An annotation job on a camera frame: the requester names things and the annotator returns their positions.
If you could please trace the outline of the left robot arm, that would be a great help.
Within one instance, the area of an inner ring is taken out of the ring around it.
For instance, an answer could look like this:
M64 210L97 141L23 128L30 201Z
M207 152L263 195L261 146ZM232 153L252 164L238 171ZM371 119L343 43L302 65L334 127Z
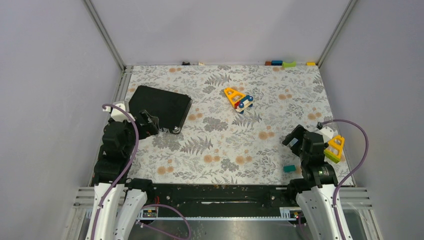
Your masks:
M94 202L85 238L126 240L136 217L154 193L151 180L134 178L127 183L127 175L139 141L158 134L159 119L146 110L134 117L120 104L106 104L103 110L110 113L110 119L103 129L94 166Z

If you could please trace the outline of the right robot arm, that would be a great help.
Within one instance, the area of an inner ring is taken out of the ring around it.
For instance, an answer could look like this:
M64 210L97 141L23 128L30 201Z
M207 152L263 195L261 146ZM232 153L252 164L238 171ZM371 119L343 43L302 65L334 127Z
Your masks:
M282 144L300 158L302 178L292 179L288 197L301 208L315 240L351 240L339 195L338 178L329 158L338 162L344 138L325 126L309 131L297 125Z

